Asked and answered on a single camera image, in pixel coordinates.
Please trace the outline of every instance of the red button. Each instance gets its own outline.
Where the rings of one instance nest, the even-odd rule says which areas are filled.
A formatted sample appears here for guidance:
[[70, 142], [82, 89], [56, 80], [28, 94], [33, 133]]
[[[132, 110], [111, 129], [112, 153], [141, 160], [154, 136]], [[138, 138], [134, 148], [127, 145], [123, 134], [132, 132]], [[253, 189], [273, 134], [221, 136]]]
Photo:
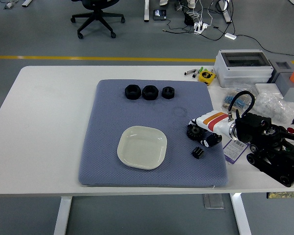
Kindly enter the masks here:
[[291, 128], [291, 127], [288, 127], [288, 128], [287, 128], [287, 131], [288, 131], [289, 133], [291, 133], [291, 134], [294, 134], [294, 129]]

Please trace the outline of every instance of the yellow tape measure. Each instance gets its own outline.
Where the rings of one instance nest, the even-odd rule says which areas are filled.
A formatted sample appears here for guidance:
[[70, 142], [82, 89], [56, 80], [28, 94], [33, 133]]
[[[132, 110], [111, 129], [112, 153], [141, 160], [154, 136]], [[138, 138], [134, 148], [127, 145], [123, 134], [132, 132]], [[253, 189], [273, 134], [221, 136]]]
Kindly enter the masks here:
[[207, 86], [209, 86], [215, 77], [216, 75], [213, 72], [201, 71], [198, 77], [198, 81], [204, 82], [207, 84]]

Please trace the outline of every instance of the black gear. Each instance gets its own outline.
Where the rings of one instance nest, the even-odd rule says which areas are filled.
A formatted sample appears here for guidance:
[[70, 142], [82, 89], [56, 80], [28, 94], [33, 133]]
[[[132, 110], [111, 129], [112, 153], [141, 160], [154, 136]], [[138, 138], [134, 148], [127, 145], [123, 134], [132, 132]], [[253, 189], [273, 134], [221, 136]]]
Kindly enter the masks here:
[[193, 141], [201, 141], [202, 136], [204, 134], [204, 130], [197, 125], [189, 124], [187, 126], [186, 135]]

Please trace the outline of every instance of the yellow floor line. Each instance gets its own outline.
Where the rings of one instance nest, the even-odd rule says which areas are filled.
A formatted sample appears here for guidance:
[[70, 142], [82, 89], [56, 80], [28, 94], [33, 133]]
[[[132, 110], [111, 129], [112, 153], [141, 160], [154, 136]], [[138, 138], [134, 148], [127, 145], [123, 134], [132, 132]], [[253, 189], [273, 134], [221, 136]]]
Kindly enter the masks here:
[[6, 60], [104, 60], [104, 61], [164, 61], [164, 62], [211, 62], [215, 59], [189, 59], [189, 58], [148, 58], [148, 57], [86, 57], [86, 56], [21, 56], [0, 55], [0, 59]]

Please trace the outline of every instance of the blue-gray mat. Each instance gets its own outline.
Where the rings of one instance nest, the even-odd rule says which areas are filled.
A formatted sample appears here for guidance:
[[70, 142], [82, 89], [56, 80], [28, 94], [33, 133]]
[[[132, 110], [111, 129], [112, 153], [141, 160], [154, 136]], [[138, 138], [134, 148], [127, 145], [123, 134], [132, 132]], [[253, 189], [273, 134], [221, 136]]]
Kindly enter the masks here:
[[[143, 89], [154, 85], [159, 90], [156, 100], [129, 100], [124, 90], [129, 84]], [[164, 99], [162, 88], [175, 88], [175, 97]], [[83, 185], [112, 186], [224, 186], [227, 179], [221, 143], [213, 148], [200, 146], [186, 136], [191, 119], [212, 111], [206, 84], [185, 81], [102, 80], [97, 85], [79, 168]], [[122, 133], [131, 126], [161, 130], [167, 137], [164, 161], [153, 170], [124, 165], [117, 155]], [[191, 152], [200, 146], [201, 159]]]

